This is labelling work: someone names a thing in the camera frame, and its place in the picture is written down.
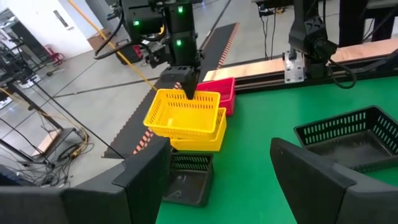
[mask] black plastic basket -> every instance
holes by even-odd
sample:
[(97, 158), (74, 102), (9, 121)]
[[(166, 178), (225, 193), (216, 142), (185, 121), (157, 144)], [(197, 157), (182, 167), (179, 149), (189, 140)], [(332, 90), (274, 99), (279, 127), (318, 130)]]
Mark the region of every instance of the black plastic basket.
[(172, 153), (163, 201), (202, 207), (213, 181), (213, 155)]
[(301, 145), (358, 172), (397, 165), (398, 124), (377, 106), (296, 127)]

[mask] floor mat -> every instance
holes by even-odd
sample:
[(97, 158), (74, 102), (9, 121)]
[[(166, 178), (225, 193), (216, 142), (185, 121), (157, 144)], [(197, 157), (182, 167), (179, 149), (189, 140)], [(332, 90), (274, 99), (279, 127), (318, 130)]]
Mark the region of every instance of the floor mat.
[[(216, 28), (214, 32), (210, 34), (209, 38), (204, 41), (203, 53), (205, 54), (205, 59), (202, 63), (202, 70), (199, 77), (200, 82), (203, 81), (208, 71), (220, 67), (220, 63), (223, 61), (222, 58), (226, 56), (225, 52), (228, 52), (231, 39), (233, 39), (233, 34), (236, 32), (237, 26), (238, 24), (230, 24)], [(155, 86), (157, 88), (179, 87), (174, 83), (162, 83), (160, 80), (156, 81)], [(156, 92), (154, 90), (148, 92), (137, 110), (111, 143), (111, 147), (125, 158), (145, 149), (145, 147), (152, 142), (157, 142), (158, 138), (161, 138), (150, 132), (142, 123), (155, 94)], [(104, 152), (103, 157), (120, 159), (120, 157), (109, 148)]]

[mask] red basket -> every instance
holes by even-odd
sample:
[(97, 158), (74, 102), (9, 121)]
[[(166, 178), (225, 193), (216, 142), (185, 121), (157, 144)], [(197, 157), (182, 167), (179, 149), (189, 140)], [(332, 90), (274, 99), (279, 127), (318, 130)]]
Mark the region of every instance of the red basket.
[(197, 86), (200, 91), (215, 91), (221, 94), (220, 107), (226, 108), (226, 115), (234, 113), (235, 105), (235, 78), (225, 78), (211, 82), (200, 83)]

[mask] wooden plank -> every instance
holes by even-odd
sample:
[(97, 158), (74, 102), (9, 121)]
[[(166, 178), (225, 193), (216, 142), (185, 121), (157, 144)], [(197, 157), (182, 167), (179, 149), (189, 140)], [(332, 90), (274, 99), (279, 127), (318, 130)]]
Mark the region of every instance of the wooden plank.
[[(342, 47), (337, 49), (336, 54), (331, 58), (336, 62), (345, 62), (349, 60), (358, 60), (370, 57), (387, 55), (398, 48), (398, 39), (381, 40), (361, 45)], [(228, 68), (209, 71), (204, 81), (219, 80), (229, 77), (248, 77), (264, 73), (281, 72), (284, 70), (284, 62), (281, 58), (237, 65)]]
[[(50, 131), (46, 137), (43, 139), (43, 141), (37, 146), (38, 149), (40, 149), (44, 154), (47, 152), (47, 150), (50, 148), (51, 144), (56, 140), (56, 138), (59, 136), (61, 133), (61, 129), (57, 129), (54, 131)], [(40, 155), (40, 152), (38, 150), (35, 150), (32, 153), (32, 156), (38, 156)]]

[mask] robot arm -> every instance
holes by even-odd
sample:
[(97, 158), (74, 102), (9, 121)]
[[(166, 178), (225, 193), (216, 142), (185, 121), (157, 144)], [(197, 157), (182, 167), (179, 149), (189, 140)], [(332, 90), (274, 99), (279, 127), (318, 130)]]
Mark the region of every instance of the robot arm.
[(328, 40), (326, 26), (318, 13), (318, 0), (295, 0), (294, 21), (289, 33), (291, 47), (303, 53), (305, 73), (309, 78), (328, 75), (326, 64), (337, 45)]
[[(167, 62), (170, 66), (160, 74), (160, 80), (179, 82), (188, 99), (192, 99), (203, 59), (197, 50), (192, 0), (107, 0), (107, 3), (114, 11), (120, 11), (131, 40), (128, 45), (142, 45), (148, 51), (146, 61), (152, 68)], [(163, 26), (165, 35), (154, 39), (145, 37), (159, 33)], [(164, 46), (155, 52), (141, 43), (161, 39)]]

